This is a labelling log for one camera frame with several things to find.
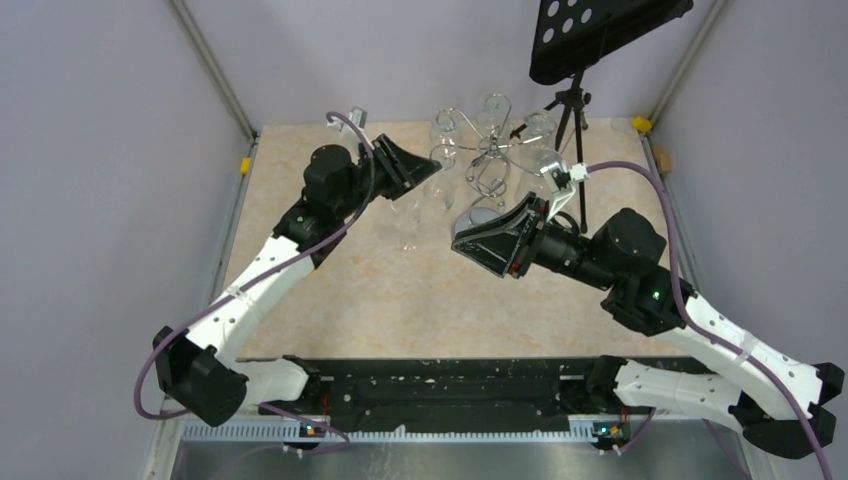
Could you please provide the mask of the clear wine glass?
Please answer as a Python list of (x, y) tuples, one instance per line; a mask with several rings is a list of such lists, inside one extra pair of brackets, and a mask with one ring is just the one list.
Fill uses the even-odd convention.
[(424, 186), (425, 202), (442, 213), (449, 212), (454, 204), (457, 155), (457, 146), (447, 143), (434, 146), (429, 153), (429, 159), (437, 162), (440, 170)]
[(423, 242), (424, 198), (420, 190), (413, 190), (391, 202), (393, 220), (399, 235), (398, 245), (404, 252), (417, 250)]

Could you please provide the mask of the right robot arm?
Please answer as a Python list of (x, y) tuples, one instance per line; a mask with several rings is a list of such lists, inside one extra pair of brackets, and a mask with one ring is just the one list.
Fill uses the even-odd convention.
[(601, 306), (616, 322), (705, 367), (702, 374), (686, 374), (603, 358), (586, 379), (594, 409), (648, 407), (698, 417), (786, 459), (831, 444), (837, 421), (826, 406), (841, 393), (844, 371), (796, 361), (735, 325), (660, 264), (665, 247), (632, 209), (620, 210), (587, 237), (550, 219), (548, 203), (535, 195), (500, 217), (458, 229), (452, 240), (454, 252), (498, 277), (520, 278), (539, 266), (604, 291)]

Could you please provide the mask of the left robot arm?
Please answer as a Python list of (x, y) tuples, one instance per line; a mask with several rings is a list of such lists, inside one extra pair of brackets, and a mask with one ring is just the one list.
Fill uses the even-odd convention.
[(153, 340), (160, 390), (209, 426), (242, 407), (284, 401), (297, 413), (319, 404), (320, 386), (293, 360), (264, 367), (238, 359), (243, 344), (284, 296), (315, 271), (376, 198), (397, 200), (441, 170), (388, 136), (310, 156), (298, 200), (272, 229), (254, 260), (189, 325), (162, 328)]

